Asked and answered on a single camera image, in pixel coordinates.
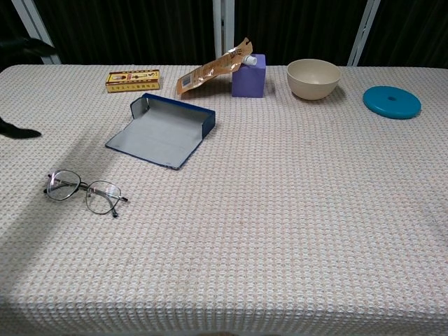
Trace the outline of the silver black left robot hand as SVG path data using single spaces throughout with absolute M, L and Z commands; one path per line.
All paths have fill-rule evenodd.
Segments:
M 19 37 L 1 41 L 1 61 L 22 55 L 34 55 L 37 57 L 49 57 L 55 55 L 57 50 L 54 46 L 37 38 Z M 41 136 L 34 129 L 24 129 L 1 119 L 1 135 L 10 139 L 33 139 Z

